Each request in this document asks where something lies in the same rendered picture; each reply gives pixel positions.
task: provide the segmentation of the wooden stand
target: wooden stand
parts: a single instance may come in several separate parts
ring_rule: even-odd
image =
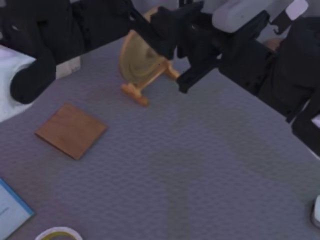
[[[144,17],[150,21],[150,16],[158,11],[158,7],[149,10]],[[142,95],[142,90],[156,80],[161,74],[166,74],[176,80],[180,74],[174,70],[172,62],[158,55],[135,32],[131,31],[122,45],[119,70],[122,77],[128,82],[121,86],[121,90],[142,106],[149,104]]]

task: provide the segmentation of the round wooden plate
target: round wooden plate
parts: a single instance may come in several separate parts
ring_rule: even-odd
[[[158,11],[154,7],[144,14],[150,21],[151,15]],[[124,40],[119,58],[119,71],[127,83],[138,85],[149,81],[167,61],[157,54],[135,31],[131,31]]]

